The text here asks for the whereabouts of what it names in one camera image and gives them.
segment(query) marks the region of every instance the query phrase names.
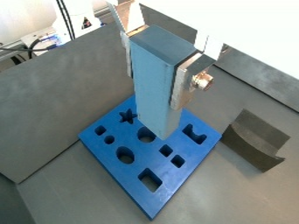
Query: gray cardboard panel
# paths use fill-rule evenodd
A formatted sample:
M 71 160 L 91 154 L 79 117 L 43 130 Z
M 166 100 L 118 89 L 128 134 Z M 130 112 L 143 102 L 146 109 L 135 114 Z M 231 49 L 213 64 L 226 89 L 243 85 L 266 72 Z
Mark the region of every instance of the gray cardboard panel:
M 295 77 L 234 48 L 229 48 L 217 65 L 291 109 L 299 111 L 299 80 Z
M 114 24 L 0 75 L 0 172 L 22 182 L 134 93 Z

